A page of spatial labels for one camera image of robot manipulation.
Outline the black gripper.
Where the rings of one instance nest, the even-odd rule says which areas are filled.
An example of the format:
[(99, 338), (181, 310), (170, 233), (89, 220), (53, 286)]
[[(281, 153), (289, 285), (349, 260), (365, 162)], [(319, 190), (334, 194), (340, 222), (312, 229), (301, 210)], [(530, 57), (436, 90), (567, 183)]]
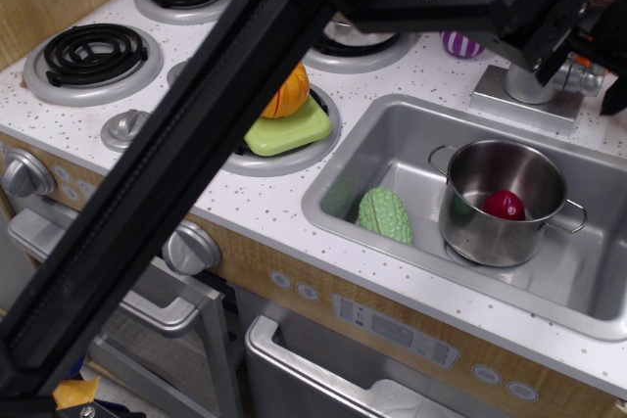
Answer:
[(581, 56), (616, 75), (601, 106), (603, 116), (614, 116), (626, 109), (626, 0), (588, 0), (581, 7), (579, 22), (569, 24), (537, 78), (547, 84), (569, 54)]

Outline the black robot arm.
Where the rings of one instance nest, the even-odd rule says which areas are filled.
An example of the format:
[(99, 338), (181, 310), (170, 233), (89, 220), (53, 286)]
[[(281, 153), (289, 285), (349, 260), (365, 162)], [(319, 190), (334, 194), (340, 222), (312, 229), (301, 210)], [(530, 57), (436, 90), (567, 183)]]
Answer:
[(458, 31), (548, 80), (577, 52), (626, 71), (588, 0), (233, 0), (1, 324), (1, 405), (54, 407), (157, 248), (336, 13), (361, 31)]

